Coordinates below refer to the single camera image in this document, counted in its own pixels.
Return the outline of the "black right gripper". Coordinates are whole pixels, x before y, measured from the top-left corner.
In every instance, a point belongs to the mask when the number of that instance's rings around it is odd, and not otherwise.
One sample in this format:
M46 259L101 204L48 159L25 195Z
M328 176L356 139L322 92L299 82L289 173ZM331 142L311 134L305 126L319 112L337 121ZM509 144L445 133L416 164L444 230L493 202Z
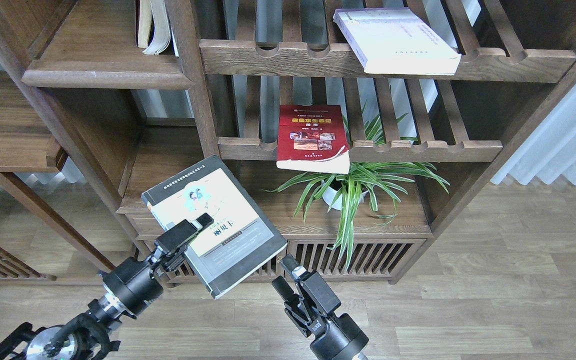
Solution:
M295 282L294 292L283 276L271 284L284 301L285 313L304 335L314 335L310 350L318 360L365 360L363 350L369 342L349 314L335 315L341 301L314 271L309 272L291 254L279 263Z

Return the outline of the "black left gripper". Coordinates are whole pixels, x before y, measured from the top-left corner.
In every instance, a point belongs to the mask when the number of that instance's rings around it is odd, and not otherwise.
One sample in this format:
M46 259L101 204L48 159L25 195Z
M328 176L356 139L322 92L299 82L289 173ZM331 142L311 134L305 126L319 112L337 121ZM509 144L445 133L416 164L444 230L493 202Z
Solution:
M192 221L183 220L155 240L155 250L144 260L128 257L103 275L106 294L97 300L97 318L118 319L126 315L135 319L163 292L156 276L158 269L171 271L179 265L188 243L213 223L208 213Z

